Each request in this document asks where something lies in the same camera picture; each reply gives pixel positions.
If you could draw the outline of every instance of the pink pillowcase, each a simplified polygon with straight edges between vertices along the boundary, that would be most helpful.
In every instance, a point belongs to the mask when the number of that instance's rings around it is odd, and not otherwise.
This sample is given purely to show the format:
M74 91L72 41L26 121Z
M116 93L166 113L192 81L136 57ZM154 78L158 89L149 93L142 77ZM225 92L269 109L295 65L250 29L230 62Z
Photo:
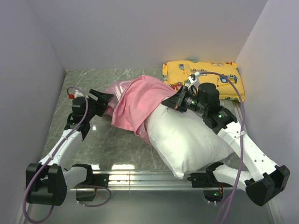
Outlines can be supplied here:
M120 91L123 92L119 103L115 105L116 101L114 100L107 110L107 113L111 114L114 109L112 125L133 131L150 144L144 121L163 99L174 95L176 91L159 79L151 76L140 76L133 81L113 83L105 93L119 96Z

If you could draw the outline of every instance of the yellow pillowcase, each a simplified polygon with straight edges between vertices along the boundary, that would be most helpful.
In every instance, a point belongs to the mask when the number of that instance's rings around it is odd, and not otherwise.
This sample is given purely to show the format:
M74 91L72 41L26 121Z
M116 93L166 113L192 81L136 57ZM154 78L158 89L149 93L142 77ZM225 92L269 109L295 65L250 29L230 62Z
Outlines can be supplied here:
M244 101L244 88L238 67L235 63L207 63L195 61L174 61L163 65L164 82L175 90L179 90L182 85L190 84L188 76L197 75L197 72L213 71L224 74L232 81L239 91ZM205 74L199 76L200 83L214 83L220 93L220 99L239 100L234 88L224 78L213 74Z

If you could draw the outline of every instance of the white pillow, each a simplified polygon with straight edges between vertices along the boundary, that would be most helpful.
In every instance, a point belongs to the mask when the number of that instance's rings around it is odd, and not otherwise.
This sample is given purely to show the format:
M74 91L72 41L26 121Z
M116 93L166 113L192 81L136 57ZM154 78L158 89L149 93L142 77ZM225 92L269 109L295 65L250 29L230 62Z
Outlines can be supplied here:
M233 152L190 110L181 113L160 104L146 119L145 127L163 162L180 179Z

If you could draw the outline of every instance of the gray marble surface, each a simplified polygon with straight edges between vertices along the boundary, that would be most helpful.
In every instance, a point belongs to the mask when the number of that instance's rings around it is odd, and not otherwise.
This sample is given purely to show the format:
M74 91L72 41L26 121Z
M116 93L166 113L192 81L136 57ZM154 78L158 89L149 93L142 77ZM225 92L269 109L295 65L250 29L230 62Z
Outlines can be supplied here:
M71 112L71 100L66 89L77 86L88 93L90 89L104 92L113 82L137 78L140 75L154 76L162 80L161 69L97 69L97 70L68 70L60 97L56 106L49 135L44 147L43 157L54 147L62 135L67 117ZM222 104L235 113L231 101ZM157 151L133 132L111 126L111 117L95 116L86 139L72 154L66 168L75 163L91 164L93 169L115 170L169 170L160 159ZM224 160L230 167L237 168L239 158L236 154Z

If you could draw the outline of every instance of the white wall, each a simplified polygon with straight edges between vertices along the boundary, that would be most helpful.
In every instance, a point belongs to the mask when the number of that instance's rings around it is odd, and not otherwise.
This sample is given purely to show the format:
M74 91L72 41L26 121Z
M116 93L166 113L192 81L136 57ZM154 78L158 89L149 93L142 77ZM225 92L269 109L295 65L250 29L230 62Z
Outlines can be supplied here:
M267 0L28 0L63 66L235 61Z
M237 59L245 88L246 128L291 171L277 196L285 224L299 218L299 1L269 0Z
M43 151L64 69L25 0L1 0L0 21L0 219L11 224L26 167Z

